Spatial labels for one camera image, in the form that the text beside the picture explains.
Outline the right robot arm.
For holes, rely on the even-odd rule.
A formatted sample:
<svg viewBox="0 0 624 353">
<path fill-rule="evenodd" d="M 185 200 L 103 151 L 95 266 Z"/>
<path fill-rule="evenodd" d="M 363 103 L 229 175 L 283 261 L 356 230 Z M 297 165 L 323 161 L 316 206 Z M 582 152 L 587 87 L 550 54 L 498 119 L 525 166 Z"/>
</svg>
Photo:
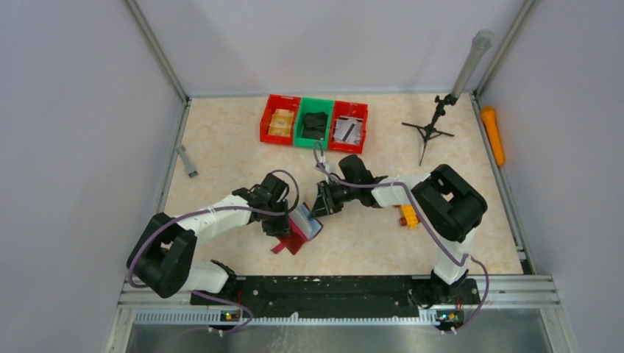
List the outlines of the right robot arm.
<svg viewBox="0 0 624 353">
<path fill-rule="evenodd" d="M 453 168 L 441 164 L 419 176 L 373 176 L 356 154 L 339 161 L 341 176 L 329 172 L 321 160 L 316 167 L 326 179 L 317 184 L 311 219 L 338 213 L 353 200 L 372 208 L 411 207 L 439 248 L 430 279 L 414 300 L 431 306 L 451 303 L 461 294 L 472 242 L 488 205 Z"/>
</svg>

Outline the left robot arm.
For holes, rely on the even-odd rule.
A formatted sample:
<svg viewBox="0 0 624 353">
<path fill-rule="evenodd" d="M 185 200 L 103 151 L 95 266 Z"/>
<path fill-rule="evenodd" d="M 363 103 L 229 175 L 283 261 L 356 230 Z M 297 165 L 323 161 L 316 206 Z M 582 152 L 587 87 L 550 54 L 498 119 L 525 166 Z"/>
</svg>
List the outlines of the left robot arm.
<svg viewBox="0 0 624 353">
<path fill-rule="evenodd" d="M 181 290 L 203 290 L 219 304 L 231 302 L 236 285 L 233 271 L 219 261 L 196 260 L 204 243 L 232 229 L 258 222 L 272 237 L 289 235 L 288 203 L 296 180 L 286 182 L 280 170 L 268 173 L 250 188 L 238 188 L 221 201 L 178 216 L 153 215 L 127 260 L 126 281 L 133 288 L 149 288 L 166 299 Z"/>
</svg>

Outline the red card holder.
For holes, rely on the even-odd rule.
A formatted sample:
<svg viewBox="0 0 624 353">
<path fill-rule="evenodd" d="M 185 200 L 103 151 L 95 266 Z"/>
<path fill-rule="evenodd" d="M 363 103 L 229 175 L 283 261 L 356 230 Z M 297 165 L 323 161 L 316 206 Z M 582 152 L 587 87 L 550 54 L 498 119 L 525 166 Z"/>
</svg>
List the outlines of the red card holder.
<svg viewBox="0 0 624 353">
<path fill-rule="evenodd" d="M 310 214 L 310 207 L 306 203 L 300 204 L 289 215 L 290 235 L 278 237 L 279 243 L 271 249 L 271 253 L 279 254 L 287 250 L 290 254 L 296 255 L 306 243 L 316 238 L 324 226 L 317 219 L 310 218 Z"/>
</svg>

